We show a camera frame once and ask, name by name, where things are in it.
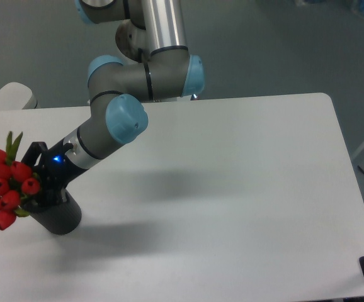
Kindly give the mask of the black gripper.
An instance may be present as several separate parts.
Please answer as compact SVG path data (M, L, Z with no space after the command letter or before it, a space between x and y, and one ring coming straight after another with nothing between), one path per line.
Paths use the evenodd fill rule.
M37 164L36 173L41 184L40 192L32 199L32 206L46 208L67 201L67 185L87 171L74 164L66 155L73 146L73 143L63 141L59 141L51 148L48 148L45 142L30 144L21 162L29 167Z

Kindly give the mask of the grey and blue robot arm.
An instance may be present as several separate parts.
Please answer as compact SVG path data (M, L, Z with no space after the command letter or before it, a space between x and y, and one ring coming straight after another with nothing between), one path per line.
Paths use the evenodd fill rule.
M33 143L23 162L33 167L40 190L22 207L65 203L65 188L75 178L135 140L148 125L144 103L199 94L205 87L199 56L191 55L179 1L76 1L88 23L125 20L142 31L138 57L131 65L102 55L88 67L91 116L53 147Z

